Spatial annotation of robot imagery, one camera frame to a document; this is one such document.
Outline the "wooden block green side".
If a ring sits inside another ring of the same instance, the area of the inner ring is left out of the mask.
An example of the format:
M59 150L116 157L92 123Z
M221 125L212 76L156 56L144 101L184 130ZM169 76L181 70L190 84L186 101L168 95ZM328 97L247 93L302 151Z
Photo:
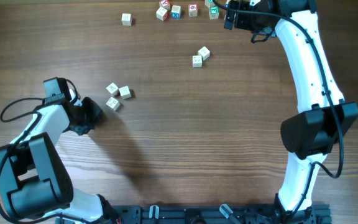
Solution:
M106 89L112 96L116 96L119 92L119 87L114 82L110 83Z

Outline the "plain wooden block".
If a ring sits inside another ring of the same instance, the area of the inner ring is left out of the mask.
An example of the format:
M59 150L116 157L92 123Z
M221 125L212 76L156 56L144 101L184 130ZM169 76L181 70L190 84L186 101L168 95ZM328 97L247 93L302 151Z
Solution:
M121 22L124 26L132 25L132 15L128 13L123 13L121 17Z
M119 88L119 94L123 100L131 98L132 93L128 86L120 87Z

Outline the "green F letter block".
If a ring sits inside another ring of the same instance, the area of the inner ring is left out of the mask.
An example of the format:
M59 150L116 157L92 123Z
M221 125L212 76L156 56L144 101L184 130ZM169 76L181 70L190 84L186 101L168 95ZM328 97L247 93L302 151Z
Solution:
M210 7L209 18L210 19L218 19L219 18L219 8L217 6Z

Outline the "green A letter block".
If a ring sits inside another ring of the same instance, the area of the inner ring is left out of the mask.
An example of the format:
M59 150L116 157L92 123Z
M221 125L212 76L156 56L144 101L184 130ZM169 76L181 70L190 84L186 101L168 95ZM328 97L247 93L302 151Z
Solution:
M205 6L207 6L208 8L214 7L215 4L213 2L213 0L205 0Z

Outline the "red number nine block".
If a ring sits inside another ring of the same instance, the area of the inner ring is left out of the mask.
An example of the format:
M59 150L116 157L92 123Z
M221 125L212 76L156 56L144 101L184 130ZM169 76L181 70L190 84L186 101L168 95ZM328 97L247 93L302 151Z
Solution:
M188 15L190 17L196 17L198 15L198 5L197 4L189 4L188 5Z

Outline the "blue X letter block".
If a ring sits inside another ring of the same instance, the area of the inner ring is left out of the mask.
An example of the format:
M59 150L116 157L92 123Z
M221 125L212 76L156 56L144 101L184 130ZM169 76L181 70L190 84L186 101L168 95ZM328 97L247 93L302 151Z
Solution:
M181 6L173 5L171 8L171 17L174 19L181 18Z

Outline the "red letter block top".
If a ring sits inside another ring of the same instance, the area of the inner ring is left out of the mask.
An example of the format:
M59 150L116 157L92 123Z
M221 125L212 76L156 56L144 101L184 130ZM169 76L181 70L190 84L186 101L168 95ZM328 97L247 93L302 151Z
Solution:
M170 10L170 2L169 0L159 0L159 6L166 9L166 10Z

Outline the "wooden block red side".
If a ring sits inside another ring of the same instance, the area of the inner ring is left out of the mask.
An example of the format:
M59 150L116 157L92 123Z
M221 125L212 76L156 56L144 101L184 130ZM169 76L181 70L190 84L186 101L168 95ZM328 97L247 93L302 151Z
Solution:
M168 10L163 7L159 7L156 11L156 17L161 21L165 21L168 17Z

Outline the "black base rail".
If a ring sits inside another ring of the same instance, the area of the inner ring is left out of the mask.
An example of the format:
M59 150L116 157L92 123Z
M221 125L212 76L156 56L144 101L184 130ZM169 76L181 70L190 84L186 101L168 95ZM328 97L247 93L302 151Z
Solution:
M186 224L186 223L285 223L272 204L230 207L151 207L118 206L118 223Z

